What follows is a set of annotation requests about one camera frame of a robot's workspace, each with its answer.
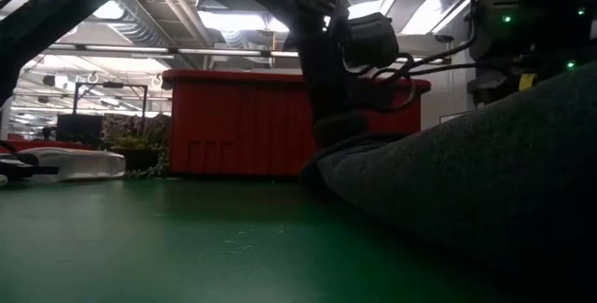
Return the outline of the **small potted succulent plant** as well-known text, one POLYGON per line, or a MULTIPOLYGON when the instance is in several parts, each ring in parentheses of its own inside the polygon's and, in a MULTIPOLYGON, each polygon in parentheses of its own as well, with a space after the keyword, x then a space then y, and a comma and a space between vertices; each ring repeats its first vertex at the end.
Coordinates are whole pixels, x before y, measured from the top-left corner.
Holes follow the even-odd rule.
POLYGON ((126 160, 129 178, 165 177, 169 170, 169 129, 164 125, 145 125, 141 129, 115 129, 106 141, 109 149, 126 160))

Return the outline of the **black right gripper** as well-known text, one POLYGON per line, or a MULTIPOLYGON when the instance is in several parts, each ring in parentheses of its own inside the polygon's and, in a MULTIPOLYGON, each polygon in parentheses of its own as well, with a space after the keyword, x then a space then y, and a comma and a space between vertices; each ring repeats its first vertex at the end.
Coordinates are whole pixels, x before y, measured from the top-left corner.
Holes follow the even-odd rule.
POLYGON ((487 105, 517 93, 522 74, 536 74, 532 72, 518 72, 512 76, 501 74, 483 74, 467 84, 467 92, 472 96, 474 105, 487 105))

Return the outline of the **dark blue denim jeans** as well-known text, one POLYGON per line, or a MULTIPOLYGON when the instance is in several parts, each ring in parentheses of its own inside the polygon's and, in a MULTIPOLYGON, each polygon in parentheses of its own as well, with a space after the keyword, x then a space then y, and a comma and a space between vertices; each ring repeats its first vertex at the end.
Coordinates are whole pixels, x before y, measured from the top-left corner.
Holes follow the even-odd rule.
POLYGON ((406 137, 337 143, 299 179, 547 301, 597 303, 597 60, 406 137))

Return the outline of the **green table mat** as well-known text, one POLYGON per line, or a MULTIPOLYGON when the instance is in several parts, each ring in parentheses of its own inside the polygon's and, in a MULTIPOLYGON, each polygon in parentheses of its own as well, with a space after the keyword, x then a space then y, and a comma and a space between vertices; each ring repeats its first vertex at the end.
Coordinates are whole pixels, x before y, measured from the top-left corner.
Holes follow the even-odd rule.
POLYGON ((512 303, 515 295, 293 184, 0 188, 0 303, 512 303))

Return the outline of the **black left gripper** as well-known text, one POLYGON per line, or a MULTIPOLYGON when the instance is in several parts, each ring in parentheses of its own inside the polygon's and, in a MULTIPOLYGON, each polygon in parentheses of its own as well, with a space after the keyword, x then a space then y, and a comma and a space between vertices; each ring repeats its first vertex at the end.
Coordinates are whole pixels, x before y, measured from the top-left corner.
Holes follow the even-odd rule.
POLYGON ((341 115, 351 109, 350 75, 341 45, 348 40, 348 20, 332 17, 324 31, 324 15, 298 13, 298 57, 313 119, 341 115))

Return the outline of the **small black stand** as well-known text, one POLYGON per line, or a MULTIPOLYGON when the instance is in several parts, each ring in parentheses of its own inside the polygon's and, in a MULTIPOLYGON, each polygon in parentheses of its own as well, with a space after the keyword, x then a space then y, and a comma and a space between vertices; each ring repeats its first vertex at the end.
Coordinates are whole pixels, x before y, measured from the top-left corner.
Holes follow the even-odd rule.
POLYGON ((18 151, 13 145, 0 140, 0 148, 6 153, 0 153, 0 176, 8 182, 22 181, 34 175, 56 175, 58 167, 43 166, 38 156, 18 151))

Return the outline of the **long ceiling light strip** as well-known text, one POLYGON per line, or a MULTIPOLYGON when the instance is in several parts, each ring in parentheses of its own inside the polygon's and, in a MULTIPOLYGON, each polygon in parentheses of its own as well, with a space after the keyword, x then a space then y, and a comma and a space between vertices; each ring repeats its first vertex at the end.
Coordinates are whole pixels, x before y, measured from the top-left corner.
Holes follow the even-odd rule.
POLYGON ((160 48, 160 47, 127 47, 112 45, 83 45, 83 44, 51 44, 47 51, 60 52, 96 52, 123 53, 143 55, 202 55, 202 56, 232 56, 251 58, 297 58, 293 51, 279 51, 266 49, 227 49, 227 48, 160 48))

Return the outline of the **black gantry frame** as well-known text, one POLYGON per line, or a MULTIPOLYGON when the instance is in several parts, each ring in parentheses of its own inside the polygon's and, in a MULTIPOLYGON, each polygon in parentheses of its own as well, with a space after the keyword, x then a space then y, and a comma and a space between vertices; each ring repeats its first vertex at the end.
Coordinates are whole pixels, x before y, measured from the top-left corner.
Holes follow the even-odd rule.
POLYGON ((146 117, 146 105, 147 105, 147 98, 148 98, 148 85, 142 85, 142 84, 125 84, 125 83, 119 83, 119 82, 112 82, 112 81, 108 81, 108 82, 103 82, 103 83, 88 83, 88 82, 77 82, 75 84, 75 94, 74 94, 74 100, 73 100, 73 107, 72 107, 72 114, 76 115, 77 114, 77 109, 78 109, 78 102, 79 100, 82 98, 82 95, 79 94, 79 90, 83 87, 89 87, 90 89, 94 89, 96 86, 100 85, 101 87, 105 88, 105 89, 117 89, 117 90, 121 90, 124 88, 130 88, 130 89, 134 89, 134 88, 139 88, 143 90, 143 99, 142 99, 142 109, 141 109, 141 118, 145 118, 146 117))

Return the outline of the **red plastic laundry bin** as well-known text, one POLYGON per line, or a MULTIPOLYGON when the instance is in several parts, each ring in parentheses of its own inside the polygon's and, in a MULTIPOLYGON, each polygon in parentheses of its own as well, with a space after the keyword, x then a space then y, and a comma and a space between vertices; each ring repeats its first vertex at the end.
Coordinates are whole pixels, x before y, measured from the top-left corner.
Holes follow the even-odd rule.
POLYGON ((420 131, 421 79, 400 80, 386 92, 393 112, 360 110, 348 121, 312 123, 302 76, 168 70, 173 87, 170 168, 175 175, 296 176, 320 148, 356 135, 420 131))

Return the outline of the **clear package with orange label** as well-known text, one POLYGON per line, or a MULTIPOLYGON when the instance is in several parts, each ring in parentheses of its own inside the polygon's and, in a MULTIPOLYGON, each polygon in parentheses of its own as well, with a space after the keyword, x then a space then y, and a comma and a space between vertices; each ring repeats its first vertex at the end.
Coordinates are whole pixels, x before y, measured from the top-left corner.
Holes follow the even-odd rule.
POLYGON ((57 183, 75 180, 114 179, 126 172, 126 159, 117 153, 60 147, 38 147, 22 151, 33 154, 40 166, 57 168, 55 174, 34 174, 31 181, 57 183))

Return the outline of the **large silver ventilation duct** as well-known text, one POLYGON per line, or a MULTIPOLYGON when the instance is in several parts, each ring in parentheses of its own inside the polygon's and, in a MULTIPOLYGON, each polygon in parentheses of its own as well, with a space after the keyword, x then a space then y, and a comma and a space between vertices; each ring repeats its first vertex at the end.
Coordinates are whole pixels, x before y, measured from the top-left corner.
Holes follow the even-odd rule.
POLYGON ((109 0, 95 10, 93 16, 135 46, 174 46, 174 41, 138 0, 109 0))

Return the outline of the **black monitor box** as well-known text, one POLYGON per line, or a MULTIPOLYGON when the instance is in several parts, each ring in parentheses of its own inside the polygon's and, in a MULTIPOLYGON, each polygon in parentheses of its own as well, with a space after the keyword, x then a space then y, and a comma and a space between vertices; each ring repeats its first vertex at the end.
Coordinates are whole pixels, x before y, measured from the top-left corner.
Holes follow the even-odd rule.
POLYGON ((102 142, 103 117, 98 115, 58 115, 56 140, 97 147, 102 142))

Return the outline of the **red background table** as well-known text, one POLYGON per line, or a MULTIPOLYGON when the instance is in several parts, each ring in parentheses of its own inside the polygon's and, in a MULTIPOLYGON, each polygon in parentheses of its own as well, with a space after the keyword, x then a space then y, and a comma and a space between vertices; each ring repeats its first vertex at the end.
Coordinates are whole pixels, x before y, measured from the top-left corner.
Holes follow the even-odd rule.
POLYGON ((69 150, 96 151, 96 148, 92 147, 91 145, 57 141, 10 140, 8 143, 12 145, 17 152, 33 148, 62 148, 69 150))

